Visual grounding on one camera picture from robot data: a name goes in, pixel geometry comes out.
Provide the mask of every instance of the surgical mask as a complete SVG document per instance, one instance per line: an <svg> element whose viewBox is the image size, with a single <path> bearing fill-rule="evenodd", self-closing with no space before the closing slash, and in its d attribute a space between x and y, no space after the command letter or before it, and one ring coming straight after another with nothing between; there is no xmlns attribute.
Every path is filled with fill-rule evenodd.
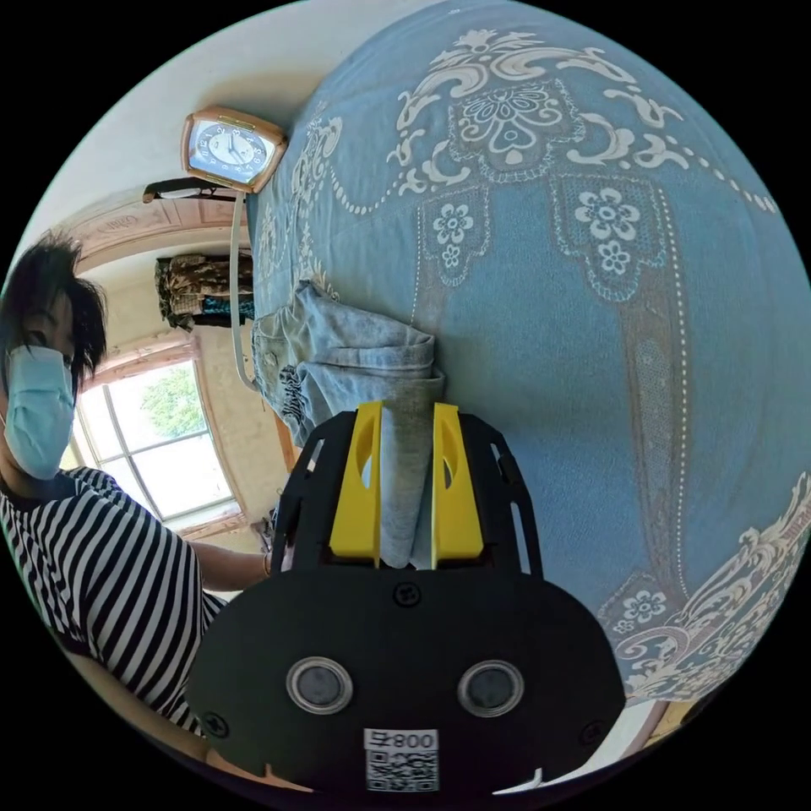
<svg viewBox="0 0 811 811"><path fill-rule="evenodd" d="M42 481L59 472L73 429L73 382L60 352L20 346L8 354L8 411L0 417L20 468Z"/></svg>

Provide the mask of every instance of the tree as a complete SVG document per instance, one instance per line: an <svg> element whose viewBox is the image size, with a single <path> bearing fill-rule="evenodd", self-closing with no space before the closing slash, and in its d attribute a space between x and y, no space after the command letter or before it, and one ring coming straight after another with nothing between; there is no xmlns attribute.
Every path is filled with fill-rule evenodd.
<svg viewBox="0 0 811 811"><path fill-rule="evenodd" d="M189 367L172 369L157 383L148 386L141 400L158 436L178 439L205 429L197 385Z"/></svg>

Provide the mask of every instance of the person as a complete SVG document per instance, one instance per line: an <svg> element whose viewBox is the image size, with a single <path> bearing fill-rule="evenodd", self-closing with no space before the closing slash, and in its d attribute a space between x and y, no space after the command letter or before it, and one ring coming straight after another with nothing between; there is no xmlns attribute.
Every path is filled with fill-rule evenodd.
<svg viewBox="0 0 811 811"><path fill-rule="evenodd" d="M42 621L91 686L142 732L229 768L189 737L204 736L184 691L224 605L208 591L250 588L269 559L186 542L104 471L60 470L78 394L106 354L104 293L76 275L80 254L45 237L0 301L0 521Z"/></svg>

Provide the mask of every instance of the black hair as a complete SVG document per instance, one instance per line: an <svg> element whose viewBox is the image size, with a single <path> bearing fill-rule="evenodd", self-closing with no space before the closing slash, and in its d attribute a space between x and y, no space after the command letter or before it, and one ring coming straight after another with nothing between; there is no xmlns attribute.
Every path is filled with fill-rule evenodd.
<svg viewBox="0 0 811 811"><path fill-rule="evenodd" d="M28 248L10 271L8 286L0 298L0 376L8 392L5 358L17 346L31 346L25 320L38 311L48 311L64 293L73 309L73 395L92 378L107 351L106 299L104 291L76 275L81 245L69 237L48 234Z"/></svg>

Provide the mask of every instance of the white cable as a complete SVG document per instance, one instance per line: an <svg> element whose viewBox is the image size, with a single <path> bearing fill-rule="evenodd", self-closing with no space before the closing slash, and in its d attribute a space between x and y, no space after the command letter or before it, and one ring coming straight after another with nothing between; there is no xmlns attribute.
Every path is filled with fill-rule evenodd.
<svg viewBox="0 0 811 811"><path fill-rule="evenodd" d="M234 360L237 362L239 379L251 391L257 391L256 382L245 373L245 359L242 354L242 331L239 326L239 234L242 229L242 207L245 193L237 192L234 199L234 221L231 225L231 337L234 340Z"/></svg>

